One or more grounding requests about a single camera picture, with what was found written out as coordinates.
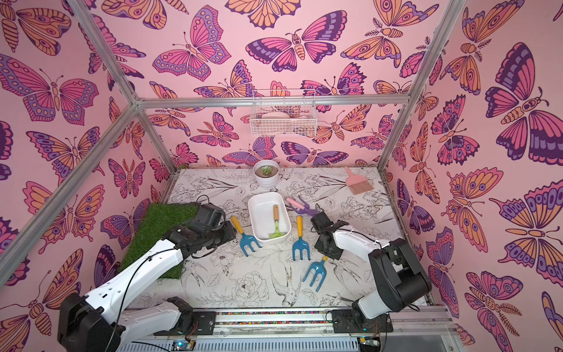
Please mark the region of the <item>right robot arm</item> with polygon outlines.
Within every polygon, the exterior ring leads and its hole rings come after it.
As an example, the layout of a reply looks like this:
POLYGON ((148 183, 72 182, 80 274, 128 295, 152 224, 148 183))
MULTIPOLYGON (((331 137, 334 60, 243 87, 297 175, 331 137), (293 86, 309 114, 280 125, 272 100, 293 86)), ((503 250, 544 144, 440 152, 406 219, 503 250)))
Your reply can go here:
POLYGON ((315 249, 323 255, 311 266, 315 276, 325 279, 324 262, 340 260, 346 252, 370 264, 375 290, 351 304, 348 319, 359 330, 367 330, 390 312, 405 308, 417 311, 416 301, 431 292, 432 283, 406 240, 382 243, 354 230, 346 221, 331 221, 324 212, 313 216, 311 223, 318 234, 315 249))

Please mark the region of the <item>blue rake yellow handle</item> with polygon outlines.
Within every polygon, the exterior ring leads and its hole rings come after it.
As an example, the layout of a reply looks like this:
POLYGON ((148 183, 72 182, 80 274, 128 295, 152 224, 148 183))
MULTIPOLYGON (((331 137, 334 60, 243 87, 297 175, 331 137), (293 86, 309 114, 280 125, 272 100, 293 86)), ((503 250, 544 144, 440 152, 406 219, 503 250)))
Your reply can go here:
POLYGON ((307 270, 307 272, 306 272, 306 274, 305 274, 305 276, 302 280, 302 282, 306 282, 308 279, 311 279, 310 282, 309 282, 310 287, 313 287, 313 285, 315 283, 317 283, 318 286, 315 289, 316 292, 320 291, 320 289, 323 286, 323 283, 325 282, 325 279, 327 277, 327 270, 326 270, 326 267, 325 267, 325 263, 327 262, 327 260, 328 260, 328 257, 323 256, 320 261, 313 262, 309 266, 309 268, 308 268, 308 270, 307 270))
POLYGON ((240 235, 241 235, 240 248, 241 248, 243 254, 246 257, 249 256, 249 254, 247 252, 248 249, 250 249, 252 252, 256 252, 254 245, 257 248, 262 248, 262 246, 260 245, 260 243, 257 241, 257 239, 254 236, 250 236, 250 235, 247 235, 246 233, 244 233, 243 227, 240 225, 240 222, 238 221, 236 216, 232 216, 230 218, 230 221, 234 225, 234 227, 236 228, 237 232, 240 233, 240 235))
POLYGON ((306 254, 306 259, 311 260, 311 250, 309 244, 303 239, 303 217, 297 216, 297 231, 298 238, 293 243, 292 255, 293 261, 297 259, 303 260, 304 254, 306 254))

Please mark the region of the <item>purple rake pink handle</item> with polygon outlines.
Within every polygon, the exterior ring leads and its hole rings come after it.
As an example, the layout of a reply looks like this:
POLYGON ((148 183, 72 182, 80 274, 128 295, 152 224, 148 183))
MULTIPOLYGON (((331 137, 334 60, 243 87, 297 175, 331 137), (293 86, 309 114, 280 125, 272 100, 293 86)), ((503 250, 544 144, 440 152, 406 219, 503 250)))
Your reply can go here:
POLYGON ((286 198, 286 202, 290 208, 299 215, 308 215, 314 217, 318 214, 318 210, 311 208, 307 202, 305 202, 301 197, 299 200, 295 200, 291 197, 286 198))

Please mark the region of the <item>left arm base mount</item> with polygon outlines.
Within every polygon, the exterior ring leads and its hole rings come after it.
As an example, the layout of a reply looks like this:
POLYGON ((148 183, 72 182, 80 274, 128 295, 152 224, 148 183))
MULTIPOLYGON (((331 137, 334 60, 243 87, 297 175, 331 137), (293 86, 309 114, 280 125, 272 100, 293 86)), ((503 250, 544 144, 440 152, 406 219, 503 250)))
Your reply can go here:
POLYGON ((180 313, 176 324, 169 330, 169 334, 185 336, 212 335, 216 324, 216 311, 197 310, 179 297, 167 299, 180 313))

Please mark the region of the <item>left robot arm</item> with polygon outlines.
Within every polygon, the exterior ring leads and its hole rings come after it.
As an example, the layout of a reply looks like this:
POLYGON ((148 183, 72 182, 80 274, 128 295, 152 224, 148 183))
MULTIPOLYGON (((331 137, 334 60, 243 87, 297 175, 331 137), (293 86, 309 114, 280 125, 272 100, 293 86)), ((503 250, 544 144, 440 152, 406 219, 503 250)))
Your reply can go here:
POLYGON ((174 296, 164 303, 127 313, 126 308, 154 281, 201 249, 216 249, 235 240, 226 220, 201 235, 183 225, 165 233, 144 255, 105 284, 62 303, 57 341, 66 351, 116 351, 161 331, 192 333, 199 326, 193 307, 174 296))

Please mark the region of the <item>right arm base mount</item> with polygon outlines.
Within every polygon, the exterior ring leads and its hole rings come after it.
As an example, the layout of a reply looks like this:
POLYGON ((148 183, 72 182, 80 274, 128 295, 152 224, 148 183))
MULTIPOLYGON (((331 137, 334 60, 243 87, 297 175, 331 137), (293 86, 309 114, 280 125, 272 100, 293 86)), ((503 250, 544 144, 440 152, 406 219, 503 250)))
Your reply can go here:
POLYGON ((343 334, 378 334, 391 333, 394 327, 387 314, 368 319, 353 309, 334 309, 331 321, 335 333, 343 334))

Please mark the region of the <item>green rake wooden handle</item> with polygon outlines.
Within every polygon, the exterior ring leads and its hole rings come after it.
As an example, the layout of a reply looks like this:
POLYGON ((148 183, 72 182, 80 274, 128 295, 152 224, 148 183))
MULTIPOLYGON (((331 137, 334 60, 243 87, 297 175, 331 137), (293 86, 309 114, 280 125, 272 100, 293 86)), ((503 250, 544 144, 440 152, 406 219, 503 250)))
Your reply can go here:
POLYGON ((280 238, 284 235, 284 233, 279 228, 279 206, 273 206, 273 215, 274 215, 274 232, 269 235, 269 238, 280 238))

